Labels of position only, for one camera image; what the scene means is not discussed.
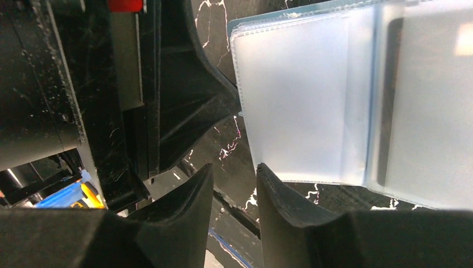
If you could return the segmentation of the blue card holder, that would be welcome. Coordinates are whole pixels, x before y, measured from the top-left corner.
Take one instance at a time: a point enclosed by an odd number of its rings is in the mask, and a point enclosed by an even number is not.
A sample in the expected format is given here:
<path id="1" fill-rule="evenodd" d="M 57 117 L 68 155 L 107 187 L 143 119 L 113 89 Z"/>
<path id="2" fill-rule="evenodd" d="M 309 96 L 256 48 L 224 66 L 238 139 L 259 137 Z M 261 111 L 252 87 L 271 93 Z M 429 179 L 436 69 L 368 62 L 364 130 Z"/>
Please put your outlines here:
<path id="1" fill-rule="evenodd" d="M 380 136 L 382 9 L 398 2 L 328 1 L 229 22 L 254 166 L 281 181 L 385 195 L 368 182 Z"/>

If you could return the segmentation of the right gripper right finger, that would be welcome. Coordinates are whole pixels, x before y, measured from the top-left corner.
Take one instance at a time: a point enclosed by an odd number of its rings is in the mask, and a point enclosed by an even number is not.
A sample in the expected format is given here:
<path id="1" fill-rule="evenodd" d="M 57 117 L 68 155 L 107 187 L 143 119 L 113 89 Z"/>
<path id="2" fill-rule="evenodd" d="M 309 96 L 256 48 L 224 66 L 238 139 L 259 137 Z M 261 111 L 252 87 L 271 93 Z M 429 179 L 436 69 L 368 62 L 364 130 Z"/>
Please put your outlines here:
<path id="1" fill-rule="evenodd" d="M 256 169 L 265 267 L 471 267 L 472 213 L 355 210 L 338 215 Z"/>

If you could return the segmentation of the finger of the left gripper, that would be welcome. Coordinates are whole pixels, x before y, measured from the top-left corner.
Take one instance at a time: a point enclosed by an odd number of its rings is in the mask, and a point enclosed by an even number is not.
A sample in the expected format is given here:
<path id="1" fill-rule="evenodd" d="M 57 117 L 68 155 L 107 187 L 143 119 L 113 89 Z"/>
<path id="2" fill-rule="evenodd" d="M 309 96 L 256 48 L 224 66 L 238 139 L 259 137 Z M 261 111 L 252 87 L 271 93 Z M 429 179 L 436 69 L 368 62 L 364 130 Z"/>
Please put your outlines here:
<path id="1" fill-rule="evenodd" d="M 156 1 L 156 101 L 147 108 L 148 176 L 175 167 L 222 120 L 236 114 L 236 87 L 200 44 L 191 1 Z"/>

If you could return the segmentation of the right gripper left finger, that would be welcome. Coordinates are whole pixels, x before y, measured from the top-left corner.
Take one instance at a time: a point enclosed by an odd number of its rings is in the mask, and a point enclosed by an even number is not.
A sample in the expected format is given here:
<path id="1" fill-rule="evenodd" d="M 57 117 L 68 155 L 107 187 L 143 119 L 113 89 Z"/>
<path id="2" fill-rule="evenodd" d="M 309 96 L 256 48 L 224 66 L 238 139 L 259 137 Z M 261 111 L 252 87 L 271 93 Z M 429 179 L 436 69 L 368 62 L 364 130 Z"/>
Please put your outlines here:
<path id="1" fill-rule="evenodd" d="M 212 164 L 127 217 L 106 209 L 1 210 L 2 267 L 203 267 Z"/>

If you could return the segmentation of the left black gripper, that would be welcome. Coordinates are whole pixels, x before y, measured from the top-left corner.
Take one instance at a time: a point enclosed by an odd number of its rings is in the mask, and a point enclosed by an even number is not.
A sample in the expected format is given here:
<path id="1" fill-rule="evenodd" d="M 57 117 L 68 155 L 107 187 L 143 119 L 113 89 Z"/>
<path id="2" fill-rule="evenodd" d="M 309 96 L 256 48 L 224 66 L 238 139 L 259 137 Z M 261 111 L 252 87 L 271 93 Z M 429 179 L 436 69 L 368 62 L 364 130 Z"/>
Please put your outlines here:
<path id="1" fill-rule="evenodd" d="M 88 175 L 98 206 L 151 202 L 147 108 L 157 35 L 148 1 L 1 2 L 1 207 Z"/>

